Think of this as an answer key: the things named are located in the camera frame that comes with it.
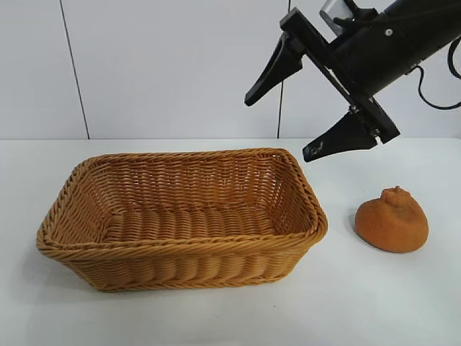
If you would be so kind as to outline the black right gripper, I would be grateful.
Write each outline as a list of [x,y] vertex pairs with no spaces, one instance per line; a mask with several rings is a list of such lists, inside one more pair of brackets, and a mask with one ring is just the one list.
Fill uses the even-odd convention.
[[387,143],[399,136],[397,126],[374,98],[411,67],[406,57],[398,55],[403,38],[397,30],[386,35],[384,27],[369,21],[328,43],[299,9],[292,9],[280,27],[283,33],[260,77],[246,93],[245,105],[254,105],[300,71],[303,56],[349,103],[342,119],[303,148],[305,162],[346,151],[369,150],[378,142]]

